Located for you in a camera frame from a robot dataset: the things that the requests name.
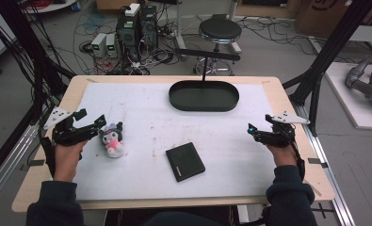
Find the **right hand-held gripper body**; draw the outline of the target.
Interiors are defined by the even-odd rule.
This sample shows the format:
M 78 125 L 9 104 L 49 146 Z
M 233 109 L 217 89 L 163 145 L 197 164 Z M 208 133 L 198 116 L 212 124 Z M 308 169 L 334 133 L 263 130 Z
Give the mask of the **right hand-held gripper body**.
M 271 132 L 259 131 L 256 133 L 256 140 L 263 144 L 284 148 L 295 142 L 294 124 L 309 124 L 308 119 L 304 119 L 293 113 L 284 111 L 279 115 L 272 116 L 275 122 L 271 124 Z

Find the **black flat wallet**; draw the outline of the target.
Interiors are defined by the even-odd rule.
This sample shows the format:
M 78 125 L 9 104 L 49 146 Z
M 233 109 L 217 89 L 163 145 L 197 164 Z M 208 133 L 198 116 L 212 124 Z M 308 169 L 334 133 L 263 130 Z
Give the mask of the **black flat wallet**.
M 166 156 L 177 182 L 205 172 L 205 165 L 192 142 L 167 150 Z

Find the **person's left hand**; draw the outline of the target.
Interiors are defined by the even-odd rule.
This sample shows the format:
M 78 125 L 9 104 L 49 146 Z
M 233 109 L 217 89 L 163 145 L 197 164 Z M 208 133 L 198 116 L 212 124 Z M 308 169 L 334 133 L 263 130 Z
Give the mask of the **person's left hand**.
M 87 141 L 82 141 L 73 146 L 57 144 L 55 147 L 56 170 L 54 180 L 71 182 L 76 174 L 76 167 L 80 159 L 83 147 Z

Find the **cardboard box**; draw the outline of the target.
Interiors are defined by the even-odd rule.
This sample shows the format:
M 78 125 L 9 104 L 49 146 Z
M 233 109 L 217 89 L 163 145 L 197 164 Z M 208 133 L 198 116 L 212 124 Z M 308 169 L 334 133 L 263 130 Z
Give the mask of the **cardboard box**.
M 301 0 L 295 20 L 296 32 L 328 38 L 347 12 L 353 0 Z

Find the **black oval tray with stand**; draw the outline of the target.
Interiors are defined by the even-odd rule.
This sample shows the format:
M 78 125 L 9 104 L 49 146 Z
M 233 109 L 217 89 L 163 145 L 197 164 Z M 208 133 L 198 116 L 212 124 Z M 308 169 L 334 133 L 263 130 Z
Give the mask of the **black oval tray with stand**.
M 207 62 L 203 64 L 201 80 L 183 80 L 169 90 L 170 104 L 182 111 L 226 112 L 239 100 L 238 89 L 224 81 L 207 81 Z

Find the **white floor platform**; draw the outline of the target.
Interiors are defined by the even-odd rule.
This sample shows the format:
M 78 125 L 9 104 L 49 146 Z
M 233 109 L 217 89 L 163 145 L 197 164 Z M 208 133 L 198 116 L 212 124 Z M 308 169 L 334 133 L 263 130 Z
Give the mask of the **white floor platform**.
M 326 71 L 327 80 L 355 128 L 372 130 L 372 102 L 364 95 L 345 85 L 352 63 L 333 62 Z

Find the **small plush doll toy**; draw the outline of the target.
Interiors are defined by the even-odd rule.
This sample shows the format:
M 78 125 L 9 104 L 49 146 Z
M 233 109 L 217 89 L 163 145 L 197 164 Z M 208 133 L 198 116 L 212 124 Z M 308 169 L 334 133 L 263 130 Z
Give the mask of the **small plush doll toy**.
M 122 147 L 122 122 L 111 123 L 99 131 L 99 137 L 105 146 L 107 155 L 110 158 L 119 158 L 125 156 L 125 150 Z

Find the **white power adapter box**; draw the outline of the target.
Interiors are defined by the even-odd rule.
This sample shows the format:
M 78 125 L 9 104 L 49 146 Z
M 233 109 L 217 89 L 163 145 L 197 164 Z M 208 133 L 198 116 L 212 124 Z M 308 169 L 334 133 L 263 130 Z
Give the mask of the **white power adapter box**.
M 140 4 L 132 3 L 127 10 L 124 12 L 126 16 L 134 17 L 137 15 L 138 11 L 140 10 Z

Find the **person's lap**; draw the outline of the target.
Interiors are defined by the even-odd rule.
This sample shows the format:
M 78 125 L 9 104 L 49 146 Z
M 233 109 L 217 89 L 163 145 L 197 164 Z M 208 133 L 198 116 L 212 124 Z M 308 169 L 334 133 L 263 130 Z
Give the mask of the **person's lap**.
M 148 219 L 143 226 L 223 226 L 209 218 L 185 212 L 163 212 Z

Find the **grey bench power supply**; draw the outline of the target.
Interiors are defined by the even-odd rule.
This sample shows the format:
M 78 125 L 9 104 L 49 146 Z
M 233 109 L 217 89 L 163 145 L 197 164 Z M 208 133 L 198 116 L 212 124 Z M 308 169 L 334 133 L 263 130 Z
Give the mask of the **grey bench power supply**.
M 106 34 L 100 33 L 98 34 L 94 40 L 91 42 L 91 47 L 93 50 L 93 54 L 96 57 L 104 57 L 106 54 Z
M 117 47 L 116 47 L 116 37 L 114 34 L 107 34 L 106 35 L 106 51 L 109 57 L 116 57 L 117 56 Z

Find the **person's right hand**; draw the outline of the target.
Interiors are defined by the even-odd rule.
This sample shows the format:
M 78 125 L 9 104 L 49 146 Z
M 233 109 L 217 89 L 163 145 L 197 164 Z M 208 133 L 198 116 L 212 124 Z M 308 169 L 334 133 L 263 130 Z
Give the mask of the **person's right hand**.
M 297 157 L 293 148 L 288 145 L 284 148 L 267 145 L 267 148 L 273 155 L 274 163 L 277 167 L 280 166 L 296 166 Z

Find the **black computer tower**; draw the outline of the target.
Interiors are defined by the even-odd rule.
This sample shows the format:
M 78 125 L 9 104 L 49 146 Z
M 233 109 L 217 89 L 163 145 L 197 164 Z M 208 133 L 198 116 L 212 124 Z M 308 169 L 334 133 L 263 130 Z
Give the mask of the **black computer tower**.
M 121 14 L 116 26 L 119 42 L 132 61 L 139 61 L 138 45 L 140 41 L 140 28 L 138 16 Z
M 156 6 L 143 6 L 140 9 L 140 25 L 144 47 L 157 46 Z

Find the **black round stool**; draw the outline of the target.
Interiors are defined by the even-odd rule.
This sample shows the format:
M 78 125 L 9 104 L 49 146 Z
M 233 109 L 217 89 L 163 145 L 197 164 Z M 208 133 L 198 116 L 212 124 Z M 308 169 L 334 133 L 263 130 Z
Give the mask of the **black round stool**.
M 214 52 L 219 52 L 221 44 L 233 44 L 239 40 L 242 30 L 240 26 L 227 19 L 226 16 L 214 15 L 210 19 L 201 22 L 199 26 L 199 34 L 205 40 L 210 40 L 215 44 Z M 206 73 L 213 75 L 233 75 L 233 70 L 230 64 L 224 59 L 218 58 L 202 58 L 195 64 L 193 72 L 202 75 L 204 64 Z

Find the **black metal frame post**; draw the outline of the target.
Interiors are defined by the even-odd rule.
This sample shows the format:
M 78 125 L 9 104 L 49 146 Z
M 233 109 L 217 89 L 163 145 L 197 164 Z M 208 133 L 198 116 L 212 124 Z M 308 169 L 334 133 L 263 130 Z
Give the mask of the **black metal frame post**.
M 42 119 L 45 110 L 52 109 L 61 100 L 75 73 L 53 61 L 42 47 L 40 40 L 24 13 L 20 0 L 0 0 L 0 15 L 16 40 L 13 40 L 0 25 L 0 40 L 17 61 L 20 71 L 32 87 L 32 116 Z
M 322 78 L 371 9 L 372 0 L 352 0 L 347 12 L 332 31 L 308 70 L 283 83 L 284 89 L 298 85 L 296 90 L 289 95 L 289 100 L 296 106 L 304 106 L 307 97 L 311 96 L 309 129 L 315 137 L 317 136 L 316 117 Z

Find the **white table mat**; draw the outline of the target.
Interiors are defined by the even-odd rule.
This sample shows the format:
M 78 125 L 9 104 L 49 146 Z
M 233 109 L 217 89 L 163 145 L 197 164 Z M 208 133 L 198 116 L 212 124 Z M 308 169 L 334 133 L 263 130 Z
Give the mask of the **white table mat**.
M 84 147 L 75 182 L 80 201 L 158 200 L 262 196 L 274 163 L 248 126 L 267 131 L 271 108 L 260 85 L 237 85 L 237 106 L 228 112 L 185 112 L 169 102 L 169 85 L 92 83 L 80 102 L 87 115 L 78 126 L 104 116 L 122 122 L 126 152 L 110 158 L 95 137 Z M 176 181 L 166 152 L 194 144 L 205 171 Z

